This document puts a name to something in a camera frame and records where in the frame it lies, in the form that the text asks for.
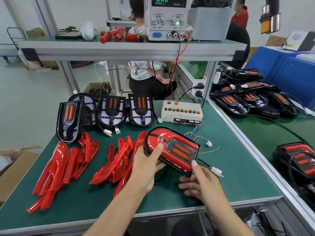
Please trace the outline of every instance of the blue machine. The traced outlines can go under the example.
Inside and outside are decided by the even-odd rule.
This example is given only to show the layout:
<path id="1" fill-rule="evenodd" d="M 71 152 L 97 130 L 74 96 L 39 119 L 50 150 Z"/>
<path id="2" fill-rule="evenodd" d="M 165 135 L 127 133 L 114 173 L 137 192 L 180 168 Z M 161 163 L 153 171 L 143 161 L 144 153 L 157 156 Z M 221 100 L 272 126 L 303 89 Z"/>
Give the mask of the blue machine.
<path id="1" fill-rule="evenodd" d="M 259 69 L 263 81 L 278 86 L 291 94 L 304 107 L 315 108 L 315 63 L 296 59 L 299 54 L 278 50 L 276 47 L 259 47 L 250 58 L 246 69 Z"/>

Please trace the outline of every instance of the red shirt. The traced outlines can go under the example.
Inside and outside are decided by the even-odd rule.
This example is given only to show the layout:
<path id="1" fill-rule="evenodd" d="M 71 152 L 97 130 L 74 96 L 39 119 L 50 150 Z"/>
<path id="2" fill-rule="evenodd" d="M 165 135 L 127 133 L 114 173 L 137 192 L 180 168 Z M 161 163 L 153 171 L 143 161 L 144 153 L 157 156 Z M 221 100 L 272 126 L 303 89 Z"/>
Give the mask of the red shirt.
<path id="1" fill-rule="evenodd" d="M 245 9 L 243 9 L 239 15 L 235 13 L 234 16 L 232 17 L 231 22 L 235 22 L 237 25 L 246 29 L 248 22 L 248 12 Z"/>

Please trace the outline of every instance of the cart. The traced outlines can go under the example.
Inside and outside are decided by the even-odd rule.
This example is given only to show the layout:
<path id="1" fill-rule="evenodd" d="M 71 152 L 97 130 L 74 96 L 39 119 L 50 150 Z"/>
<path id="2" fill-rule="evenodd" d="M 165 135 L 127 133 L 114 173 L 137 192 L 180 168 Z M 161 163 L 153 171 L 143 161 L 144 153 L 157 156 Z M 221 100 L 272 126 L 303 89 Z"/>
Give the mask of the cart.
<path id="1" fill-rule="evenodd" d="M 22 37 L 12 37 L 12 35 L 10 33 L 10 30 L 12 30 L 12 29 L 18 30 L 21 33 Z M 0 48 L 0 57 L 2 57 L 6 61 L 7 64 L 10 64 L 11 62 L 9 61 L 8 57 L 16 57 L 17 59 L 19 59 L 19 57 L 17 55 L 18 51 L 19 51 L 19 45 L 18 45 L 17 40 L 18 39 L 26 39 L 26 36 L 25 36 L 24 31 L 19 27 L 8 27 L 7 33 L 9 35 L 10 39 L 12 40 L 13 44 L 0 43 L 0 45 L 7 45 L 7 46 L 9 45 L 9 46 L 14 46 L 15 48 L 14 49 L 1 49 Z"/>

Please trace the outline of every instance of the blue button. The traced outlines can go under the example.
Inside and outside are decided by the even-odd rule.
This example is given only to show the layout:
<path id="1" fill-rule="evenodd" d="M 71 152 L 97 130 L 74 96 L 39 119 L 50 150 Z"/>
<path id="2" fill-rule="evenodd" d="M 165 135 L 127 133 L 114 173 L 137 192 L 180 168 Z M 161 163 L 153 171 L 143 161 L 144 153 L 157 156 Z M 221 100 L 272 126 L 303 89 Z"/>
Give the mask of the blue button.
<path id="1" fill-rule="evenodd" d="M 154 38 L 161 38 L 162 37 L 162 33 L 161 32 L 153 32 L 152 36 Z"/>

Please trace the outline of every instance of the hand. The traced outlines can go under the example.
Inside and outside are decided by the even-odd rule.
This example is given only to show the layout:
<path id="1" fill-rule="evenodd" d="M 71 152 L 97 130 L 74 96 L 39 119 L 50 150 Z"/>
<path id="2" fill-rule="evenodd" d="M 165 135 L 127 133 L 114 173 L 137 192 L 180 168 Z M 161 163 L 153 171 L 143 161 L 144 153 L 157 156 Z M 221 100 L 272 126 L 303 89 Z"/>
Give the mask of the hand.
<path id="1" fill-rule="evenodd" d="M 191 178 L 180 177 L 179 188 L 185 190 L 186 195 L 200 199 L 211 214 L 231 210 L 219 179 L 196 161 L 192 161 L 191 166 L 195 174 Z"/>
<path id="2" fill-rule="evenodd" d="M 155 173 L 165 166 L 164 163 L 158 161 L 162 151 L 163 144 L 160 143 L 149 157 L 144 154 L 143 146 L 139 147 L 135 154 L 129 181 L 134 182 L 140 190 L 145 190 L 145 193 L 152 190 Z"/>

